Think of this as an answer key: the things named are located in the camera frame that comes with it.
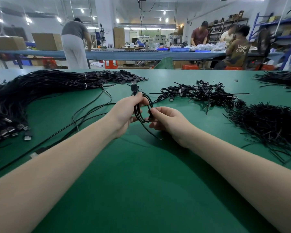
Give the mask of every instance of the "green tabletop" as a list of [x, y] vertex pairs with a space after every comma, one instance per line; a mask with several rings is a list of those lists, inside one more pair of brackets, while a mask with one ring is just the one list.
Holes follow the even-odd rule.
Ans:
[[[29, 70], [0, 70], [0, 78], [26, 74]], [[229, 93], [251, 93], [239, 98], [248, 104], [270, 102], [291, 106], [291, 93], [282, 86], [267, 86], [252, 76], [252, 71], [215, 70], [131, 70], [149, 78], [140, 82], [145, 93], [158, 93], [173, 82], [191, 84], [203, 79], [213, 84], [221, 82]], [[115, 85], [106, 90], [116, 102], [131, 95], [127, 85]], [[76, 110], [93, 100], [101, 89], [66, 93], [58, 97], [34, 101], [29, 105], [28, 118], [33, 139], [8, 139], [0, 146], [0, 167], [25, 153], [31, 147], [71, 123]], [[158, 95], [150, 95], [155, 100]], [[249, 143], [239, 128], [223, 115], [225, 110], [213, 107], [208, 114], [200, 102], [175, 98], [157, 103], [178, 109], [198, 128], [241, 147]], [[109, 101], [107, 94], [90, 108]], [[96, 111], [104, 113], [112, 105]], [[86, 125], [96, 121], [89, 120]], [[276, 232], [229, 183], [210, 165], [170, 137], [160, 141], [149, 134], [139, 122], [127, 133], [112, 141], [89, 165], [50, 213], [34, 230], [38, 232]], [[60, 139], [60, 133], [46, 145]], [[260, 144], [250, 145], [247, 151], [277, 162], [268, 149]], [[26, 156], [0, 172], [0, 176], [29, 160]]]

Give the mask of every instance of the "gray t-shirt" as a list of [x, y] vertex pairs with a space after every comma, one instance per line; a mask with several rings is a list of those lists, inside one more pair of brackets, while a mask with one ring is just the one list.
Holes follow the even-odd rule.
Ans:
[[71, 34], [81, 38], [82, 40], [84, 38], [84, 33], [88, 33], [88, 30], [85, 25], [79, 21], [69, 21], [65, 24], [61, 32], [62, 35]]

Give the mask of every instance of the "brown t-shirt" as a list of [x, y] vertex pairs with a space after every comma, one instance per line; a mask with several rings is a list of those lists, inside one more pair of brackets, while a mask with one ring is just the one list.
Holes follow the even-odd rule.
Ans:
[[247, 39], [236, 39], [229, 46], [232, 54], [224, 60], [227, 66], [241, 67], [249, 51], [250, 43]]
[[208, 36], [208, 30], [201, 31], [199, 27], [192, 32], [191, 38], [194, 40], [195, 45], [203, 44], [204, 39]]

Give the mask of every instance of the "worker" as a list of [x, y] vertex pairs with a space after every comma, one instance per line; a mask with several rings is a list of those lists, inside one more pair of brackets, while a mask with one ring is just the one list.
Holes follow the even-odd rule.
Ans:
[[208, 22], [204, 21], [200, 27], [194, 29], [191, 36], [191, 45], [206, 44], [208, 36]]
[[[141, 92], [118, 101], [100, 120], [1, 177], [0, 233], [30, 233], [101, 150], [137, 121], [132, 117], [137, 104], [149, 105]], [[198, 129], [176, 109], [157, 107], [151, 113], [150, 128], [170, 133], [179, 145], [211, 165], [280, 232], [291, 232], [290, 169]]]
[[227, 58], [213, 68], [214, 70], [223, 70], [226, 66], [242, 67], [244, 60], [250, 48], [250, 42], [246, 39], [250, 27], [247, 25], [239, 27], [236, 32], [236, 40], [233, 41], [226, 50]]
[[228, 48], [230, 46], [230, 42], [233, 40], [236, 29], [237, 29], [237, 25], [232, 24], [228, 31], [222, 33], [221, 38], [220, 38], [220, 43], [226, 42], [225, 48]]
[[69, 21], [61, 32], [61, 41], [68, 63], [68, 69], [88, 69], [83, 38], [87, 42], [87, 50], [91, 51], [92, 40], [87, 28], [79, 18]]

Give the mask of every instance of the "maroon t-shirt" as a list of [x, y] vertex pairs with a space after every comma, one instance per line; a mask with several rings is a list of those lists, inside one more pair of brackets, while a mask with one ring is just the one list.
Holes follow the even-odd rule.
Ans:
[[208, 35], [207, 29], [201, 31], [198, 27], [192, 32], [191, 38], [194, 40], [195, 45], [198, 45], [204, 43], [204, 39], [207, 37], [207, 35]]

